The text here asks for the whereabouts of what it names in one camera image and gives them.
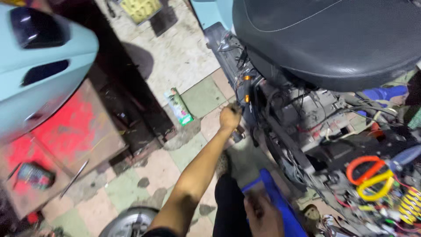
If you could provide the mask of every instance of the tire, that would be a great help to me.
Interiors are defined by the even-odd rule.
[[[132,231],[139,236],[146,232],[158,210],[150,207],[133,207],[120,213],[101,232],[99,237],[131,237]]]

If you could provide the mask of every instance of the hand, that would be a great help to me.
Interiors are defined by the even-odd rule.
[[[219,123],[221,124],[221,129],[227,129],[233,132],[241,121],[241,108],[233,103],[227,105],[222,109],[219,116]]]
[[[284,225],[279,210],[260,196],[256,201],[244,199],[253,237],[284,237]]]

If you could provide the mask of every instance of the black pants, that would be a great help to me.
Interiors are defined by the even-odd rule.
[[[244,195],[237,181],[230,175],[222,175],[215,187],[216,211],[213,237],[242,236],[251,237],[250,227],[246,221]]]

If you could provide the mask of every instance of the person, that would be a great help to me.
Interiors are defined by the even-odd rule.
[[[168,201],[156,215],[144,237],[186,236],[195,209],[208,188],[217,165],[227,167],[227,162],[221,162],[219,157],[224,144],[240,123],[240,110],[239,107],[230,104],[221,111],[220,129],[181,173]],[[284,236],[281,213],[268,199],[245,199],[236,180],[229,175],[228,169],[217,174],[215,200],[218,209],[213,229],[214,237]]]

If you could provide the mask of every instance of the black leather seat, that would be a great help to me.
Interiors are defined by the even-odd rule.
[[[421,59],[421,8],[407,0],[234,0],[233,20],[267,78],[283,68],[325,89],[360,91]]]

